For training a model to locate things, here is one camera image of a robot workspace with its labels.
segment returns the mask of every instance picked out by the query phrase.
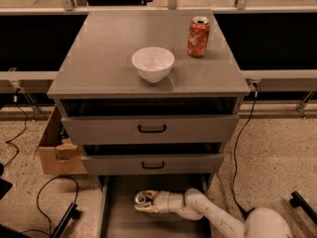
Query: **cabinet top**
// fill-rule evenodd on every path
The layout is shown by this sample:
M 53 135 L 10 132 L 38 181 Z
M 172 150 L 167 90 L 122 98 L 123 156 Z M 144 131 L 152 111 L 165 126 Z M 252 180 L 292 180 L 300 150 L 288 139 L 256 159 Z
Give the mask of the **cabinet top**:
M 205 55 L 187 52 L 189 24 L 210 21 Z M 145 47 L 170 50 L 175 63 L 167 78 L 140 78 L 132 55 Z M 48 92 L 50 97 L 243 96 L 249 88 L 211 10 L 90 12 Z

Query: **red soda can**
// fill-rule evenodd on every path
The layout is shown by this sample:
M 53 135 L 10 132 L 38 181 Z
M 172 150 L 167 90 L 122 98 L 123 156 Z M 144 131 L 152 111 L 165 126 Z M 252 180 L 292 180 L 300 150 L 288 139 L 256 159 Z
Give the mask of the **red soda can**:
M 191 20 L 188 34 L 188 53 L 192 57 L 202 57 L 208 44 L 210 23 L 206 17 L 199 16 Z

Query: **drawer handle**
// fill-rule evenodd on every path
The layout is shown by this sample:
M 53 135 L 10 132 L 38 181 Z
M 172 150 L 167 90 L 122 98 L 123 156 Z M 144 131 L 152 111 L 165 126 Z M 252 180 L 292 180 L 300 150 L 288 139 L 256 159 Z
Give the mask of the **drawer handle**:
M 157 129 L 146 129 L 144 127 L 142 127 L 142 125 L 139 125 L 138 127 L 139 132 L 141 133 L 162 133 L 166 130 L 166 125 L 163 124 L 161 128 L 157 128 Z
M 164 166 L 165 166 L 165 162 L 161 162 L 158 165 L 146 164 L 145 162 L 142 162 L 142 168 L 144 170 L 160 170 L 160 169 L 163 169 Z

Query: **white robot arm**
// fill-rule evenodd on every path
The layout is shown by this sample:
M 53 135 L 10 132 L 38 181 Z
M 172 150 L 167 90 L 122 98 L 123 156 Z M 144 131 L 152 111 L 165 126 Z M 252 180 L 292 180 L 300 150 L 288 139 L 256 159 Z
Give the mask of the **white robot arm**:
M 148 213 L 177 213 L 190 220 L 205 216 L 226 238 L 292 238 L 288 224 L 277 212 L 257 208 L 242 223 L 195 188 L 185 193 L 141 191 L 135 208 Z

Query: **terrazzo floor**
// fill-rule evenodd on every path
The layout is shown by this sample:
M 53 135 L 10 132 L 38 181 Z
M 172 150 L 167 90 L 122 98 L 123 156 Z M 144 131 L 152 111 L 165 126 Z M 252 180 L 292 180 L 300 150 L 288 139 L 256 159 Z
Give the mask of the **terrazzo floor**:
M 31 109 L 23 107 L 29 117 Z M 18 231 L 40 229 L 49 232 L 48 220 L 37 209 L 41 187 L 55 176 L 43 175 L 37 145 L 46 127 L 52 108 L 47 107 L 36 122 L 28 121 L 28 129 L 14 143 L 19 156 L 5 169 L 2 179 L 13 188 L 0 200 L 0 224 Z M 294 238 L 315 238 L 317 228 L 302 208 L 289 204 L 295 190 L 317 211 L 317 119 L 315 107 L 308 108 L 308 119 L 302 120 L 293 107 L 278 110 L 256 106 L 253 119 L 242 133 L 238 148 L 238 174 L 235 193 L 247 210 L 264 206 L 276 210 L 288 222 Z M 233 201 L 230 183 L 234 173 L 233 149 L 238 132 L 246 123 L 250 105 L 242 106 L 238 128 L 225 149 L 225 160 L 214 176 L 209 198 L 233 216 L 243 221 Z M 16 107 L 0 110 L 0 162 L 5 164 L 14 155 L 14 149 L 5 141 L 24 127 L 24 115 Z M 94 177 L 73 176 L 79 184 L 78 209 L 81 216 L 70 220 L 61 237 L 96 237 L 99 225 L 101 190 Z M 56 179 L 41 192 L 39 205 L 52 220 L 54 228 L 75 197 L 72 180 Z M 28 232 L 30 237 L 47 237 L 40 232 Z M 214 232 L 215 238 L 221 238 Z

